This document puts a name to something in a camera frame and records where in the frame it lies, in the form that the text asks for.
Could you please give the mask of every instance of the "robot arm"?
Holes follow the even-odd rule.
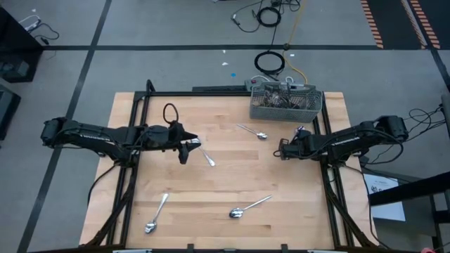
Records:
[[[329,164],[335,164],[346,161],[355,153],[362,156],[372,146],[400,144],[407,139],[408,131],[402,118],[382,116],[375,121],[362,122],[328,135],[299,130],[291,142],[281,139],[278,151],[282,160],[318,160],[321,156],[326,156]]]
[[[200,146],[199,143],[181,141],[197,138],[184,131],[183,125],[172,121],[165,126],[133,126],[111,129],[102,126],[82,124],[59,117],[45,122],[41,140],[45,146],[73,144],[90,149],[100,155],[107,155],[115,162],[127,165],[136,151],[178,150],[180,163],[185,164],[188,154]]]

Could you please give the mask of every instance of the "silver spoon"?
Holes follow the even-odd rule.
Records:
[[[200,143],[200,139],[199,138],[194,138],[191,140],[192,143]],[[202,146],[198,147],[202,152],[203,155],[205,156],[206,160],[208,160],[208,163],[211,165],[211,167],[216,166],[216,163],[211,159],[211,157],[206,153],[206,151],[204,149],[202,149]]]
[[[240,218],[240,217],[242,217],[242,215],[244,214],[244,211],[245,211],[245,210],[247,210],[247,209],[249,209],[249,208],[251,208],[251,207],[254,207],[255,205],[258,205],[259,203],[264,202],[264,201],[268,200],[268,199],[271,198],[271,197],[272,197],[272,195],[269,195],[269,196],[263,198],[262,200],[256,201],[255,203],[249,205],[248,207],[246,207],[246,208],[244,208],[244,209],[241,209],[241,208],[239,208],[239,207],[233,208],[233,209],[231,210],[230,214],[229,214],[229,215],[230,215],[230,218]]]
[[[267,134],[265,134],[265,133],[257,133],[256,131],[249,129],[248,127],[246,127],[244,125],[241,125],[241,124],[237,124],[237,125],[238,125],[238,127],[244,128],[245,130],[256,134],[256,136],[258,137],[259,140],[263,141],[263,140],[267,139]]]
[[[167,198],[169,197],[169,193],[165,193],[162,196],[162,200],[161,200],[161,204],[160,207],[158,207],[157,211],[156,211],[156,215],[155,218],[153,218],[152,221],[148,222],[146,225],[146,233],[152,233],[155,229],[156,229],[156,219],[158,218],[158,216],[160,215],[162,206],[164,205],[164,203],[166,202]]]

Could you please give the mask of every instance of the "metal spoon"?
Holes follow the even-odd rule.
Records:
[[[201,143],[199,138],[194,138],[191,140],[192,143]],[[202,152],[203,155],[205,156],[206,160],[208,160],[208,163],[210,163],[211,167],[216,166],[216,163],[211,159],[211,157],[205,152],[204,149],[202,149],[202,146],[198,147]]]
[[[258,137],[258,139],[259,140],[265,140],[265,139],[267,139],[267,134],[265,134],[265,133],[257,133],[256,131],[253,131],[253,130],[251,130],[251,129],[249,129],[248,127],[246,127],[246,126],[244,126],[244,125],[241,125],[241,124],[237,124],[238,125],[238,127],[242,127],[242,128],[244,128],[245,130],[247,130],[247,131],[249,131],[249,132],[251,132],[251,133],[254,133],[254,134],[256,134],[256,136]]]
[[[255,205],[258,205],[259,203],[264,202],[264,201],[268,200],[268,199],[271,198],[271,197],[272,197],[272,195],[269,195],[269,196],[263,198],[262,200],[259,200],[259,201],[255,202],[255,203],[249,205],[248,207],[246,207],[246,208],[244,208],[244,209],[241,209],[241,208],[239,208],[239,207],[233,208],[233,209],[231,210],[229,216],[230,216],[230,218],[240,218],[240,217],[242,217],[242,215],[244,214],[244,211],[245,211],[245,210],[247,210],[247,209],[249,209],[249,208],[251,208],[251,207],[254,207]]]
[[[155,218],[153,218],[152,221],[148,222],[146,225],[146,233],[152,233],[155,229],[156,229],[156,219],[158,218],[158,216],[160,215],[162,206],[164,205],[164,203],[166,202],[167,198],[169,197],[169,193],[165,193],[162,196],[162,200],[161,200],[161,204],[160,207],[158,207],[157,211],[156,211],[156,215]]]

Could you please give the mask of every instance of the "utensil basket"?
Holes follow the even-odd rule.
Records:
[[[264,82],[252,88],[250,118],[310,123],[322,110],[322,95],[310,84]]]

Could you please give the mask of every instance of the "paper sheet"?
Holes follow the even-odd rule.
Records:
[[[383,176],[364,174],[364,178],[367,182],[369,194],[390,189],[399,185],[399,182],[396,179],[389,179]],[[372,207],[372,217],[395,221],[406,221],[403,203],[401,202]]]

